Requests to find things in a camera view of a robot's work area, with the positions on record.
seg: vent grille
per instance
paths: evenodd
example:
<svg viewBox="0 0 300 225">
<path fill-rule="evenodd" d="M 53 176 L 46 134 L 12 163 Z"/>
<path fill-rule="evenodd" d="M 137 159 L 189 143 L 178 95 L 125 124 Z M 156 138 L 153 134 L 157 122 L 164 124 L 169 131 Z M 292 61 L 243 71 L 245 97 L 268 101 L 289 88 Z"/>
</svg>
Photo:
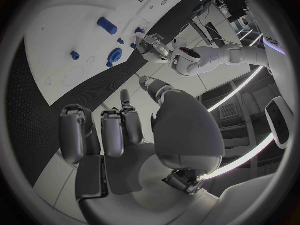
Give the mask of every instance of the vent grille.
<svg viewBox="0 0 300 225">
<path fill-rule="evenodd" d="M 221 120 L 238 117 L 238 110 L 235 103 L 226 104 L 219 107 Z"/>
</svg>

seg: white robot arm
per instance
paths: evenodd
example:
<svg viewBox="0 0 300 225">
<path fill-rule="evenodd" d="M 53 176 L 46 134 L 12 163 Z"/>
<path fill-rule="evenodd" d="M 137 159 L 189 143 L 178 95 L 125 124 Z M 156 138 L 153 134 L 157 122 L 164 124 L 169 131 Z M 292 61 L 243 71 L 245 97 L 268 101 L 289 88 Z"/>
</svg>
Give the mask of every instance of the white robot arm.
<svg viewBox="0 0 300 225">
<path fill-rule="evenodd" d="M 244 47 L 237 44 L 227 44 L 221 48 L 195 47 L 187 48 L 187 40 L 175 37 L 172 41 L 174 51 L 169 51 L 162 44 L 161 37 L 137 32 L 137 45 L 144 59 L 159 63 L 169 64 L 174 72 L 183 77 L 191 77 L 213 71 L 221 64 L 237 66 L 252 64 L 269 68 L 267 55 L 264 49 L 257 47 Z"/>
</svg>

